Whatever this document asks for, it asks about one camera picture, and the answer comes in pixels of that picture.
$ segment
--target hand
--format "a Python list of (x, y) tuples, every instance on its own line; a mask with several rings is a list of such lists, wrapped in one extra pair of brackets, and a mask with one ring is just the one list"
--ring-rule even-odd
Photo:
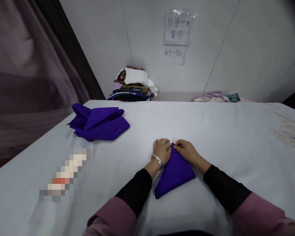
[(203, 174), (210, 168), (211, 163), (205, 160), (194, 148), (191, 142), (179, 139), (174, 148), (189, 163), (195, 165)]
[(166, 165), (170, 158), (171, 153), (171, 143), (168, 143), (169, 139), (160, 139), (154, 141), (154, 150), (153, 155), (157, 155), (161, 161), (163, 162), (163, 165)]
[[(169, 142), (169, 139), (156, 139), (154, 141), (153, 154), (157, 155), (161, 159), (163, 165), (166, 165), (166, 163), (169, 161), (171, 153), (171, 143), (167, 142)], [(144, 169), (150, 174), (152, 180), (160, 168), (160, 163), (155, 157), (152, 157), (151, 161), (144, 167)]]

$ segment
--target black sleeve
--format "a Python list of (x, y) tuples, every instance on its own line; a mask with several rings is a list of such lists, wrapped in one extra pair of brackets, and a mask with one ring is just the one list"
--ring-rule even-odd
[(206, 171), (203, 180), (231, 215), (252, 193), (243, 184), (238, 183), (214, 165)]
[(152, 178), (142, 169), (116, 194), (116, 197), (124, 200), (138, 218), (151, 188)]

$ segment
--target silver bracelet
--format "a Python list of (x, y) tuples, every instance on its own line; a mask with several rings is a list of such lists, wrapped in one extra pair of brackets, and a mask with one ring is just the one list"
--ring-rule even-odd
[(163, 169), (163, 162), (162, 162), (162, 160), (158, 157), (158, 155), (155, 155), (155, 154), (153, 154), (152, 156), (151, 156), (151, 158), (152, 157), (155, 157), (156, 159), (157, 159), (157, 161), (158, 161), (158, 163), (160, 164), (160, 166), (161, 166), (161, 168), (160, 168), (160, 170), (161, 169)]

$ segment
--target wall seam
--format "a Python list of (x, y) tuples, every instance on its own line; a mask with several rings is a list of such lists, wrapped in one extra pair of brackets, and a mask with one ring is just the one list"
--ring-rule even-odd
[(238, 8), (238, 6), (239, 6), (239, 3), (240, 3), (240, 0), (239, 0), (238, 3), (237, 3), (237, 7), (236, 7), (236, 9), (235, 9), (235, 11), (234, 11), (234, 14), (233, 14), (232, 20), (230, 21), (230, 24), (229, 24), (228, 29), (227, 29), (227, 31), (226, 31), (225, 37), (224, 37), (223, 42), (222, 42), (222, 44), (221, 44), (221, 47), (220, 47), (219, 53), (217, 54), (217, 57), (216, 57), (216, 59), (215, 59), (215, 62), (214, 62), (213, 68), (212, 68), (211, 73), (210, 73), (210, 76), (209, 76), (209, 79), (207, 80), (207, 83), (206, 83), (206, 87), (207, 87), (207, 84), (209, 83), (209, 80), (210, 80), (210, 78), (211, 78), (211, 75), (212, 75), (213, 69), (214, 69), (215, 64), (216, 64), (216, 61), (217, 61), (217, 59), (218, 59), (218, 57), (219, 57), (219, 55), (220, 55), (220, 52), (221, 52), (221, 49), (222, 49), (222, 47), (223, 47), (224, 41), (225, 41), (225, 39), (226, 39), (227, 33), (228, 33), (228, 31), (229, 31), (229, 29), (230, 29), (230, 26), (231, 26), (231, 24), (232, 24), (232, 22), (233, 22), (233, 19), (234, 19), (234, 16), (235, 16), (235, 14), (236, 14), (236, 11), (237, 11), (237, 8)]
[(130, 42), (129, 42), (129, 36), (128, 36), (128, 30), (127, 30), (126, 18), (125, 18), (125, 12), (124, 12), (124, 5), (123, 5), (123, 3), (122, 3), (122, 0), (121, 0), (121, 7), (122, 7), (122, 13), (123, 13), (123, 15), (124, 15), (125, 26), (126, 26), (126, 33), (127, 33), (127, 39), (128, 39), (128, 45), (129, 45), (129, 51), (130, 51), (130, 57), (131, 57), (131, 63), (132, 63), (132, 66), (133, 66), (132, 55), (131, 55), (131, 48), (130, 48)]

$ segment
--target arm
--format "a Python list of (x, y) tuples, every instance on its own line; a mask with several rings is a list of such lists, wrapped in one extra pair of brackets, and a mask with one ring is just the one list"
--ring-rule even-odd
[(204, 182), (243, 235), (280, 235), (283, 231), (286, 232), (284, 235), (293, 235), (294, 229), (289, 227), (288, 222), (295, 221), (286, 218), (282, 209), (209, 163), (190, 142), (178, 140), (174, 148), (203, 173)]
[[(168, 139), (154, 142), (153, 154), (157, 155), (164, 165), (171, 153), (171, 144), (167, 142)], [(152, 188), (152, 181), (159, 170), (160, 164), (153, 157), (115, 197), (90, 217), (83, 235), (132, 235), (137, 218)]]

